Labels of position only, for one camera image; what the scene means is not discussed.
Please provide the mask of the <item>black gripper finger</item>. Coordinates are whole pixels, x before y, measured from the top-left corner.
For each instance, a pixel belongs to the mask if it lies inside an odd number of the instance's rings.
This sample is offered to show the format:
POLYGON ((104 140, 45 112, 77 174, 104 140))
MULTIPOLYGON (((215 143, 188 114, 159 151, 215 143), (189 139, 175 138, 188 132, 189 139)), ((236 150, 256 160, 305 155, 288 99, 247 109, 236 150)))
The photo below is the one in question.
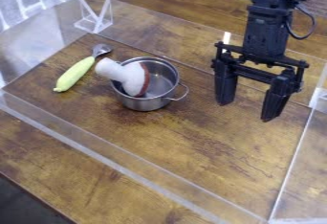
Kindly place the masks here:
POLYGON ((237 75, 231 65, 220 60, 215 61, 215 92, 219 105, 227 105, 233 102, 237 75))
POLYGON ((293 79, 287 76, 276 76, 265 92, 260 120, 267 123, 281 114, 292 93, 293 79))

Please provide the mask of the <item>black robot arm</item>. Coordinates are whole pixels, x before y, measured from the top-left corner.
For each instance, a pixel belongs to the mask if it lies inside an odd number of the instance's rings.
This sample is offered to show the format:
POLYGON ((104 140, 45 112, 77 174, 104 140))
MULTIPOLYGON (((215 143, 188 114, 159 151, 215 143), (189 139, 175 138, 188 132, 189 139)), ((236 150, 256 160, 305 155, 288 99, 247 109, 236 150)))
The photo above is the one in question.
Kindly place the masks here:
POLYGON ((309 64, 284 55, 291 31, 292 10, 304 0, 252 0, 248 22, 240 46, 216 43, 212 60, 216 101, 233 102, 237 78, 267 83, 260 120, 268 122, 283 112, 291 94, 303 87, 303 75, 309 64))

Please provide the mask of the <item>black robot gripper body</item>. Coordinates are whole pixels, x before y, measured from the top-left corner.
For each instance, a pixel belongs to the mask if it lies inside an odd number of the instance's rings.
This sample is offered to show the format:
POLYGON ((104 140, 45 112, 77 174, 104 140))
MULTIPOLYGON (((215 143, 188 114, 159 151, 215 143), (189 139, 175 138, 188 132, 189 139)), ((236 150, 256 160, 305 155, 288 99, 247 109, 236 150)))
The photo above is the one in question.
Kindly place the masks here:
POLYGON ((309 64, 284 55, 288 36, 303 36, 291 31, 292 11, 251 6, 243 45, 235 46, 223 41, 215 44, 216 58, 231 65, 239 77, 269 84, 276 76, 293 79, 293 93, 301 90, 304 70, 309 64))

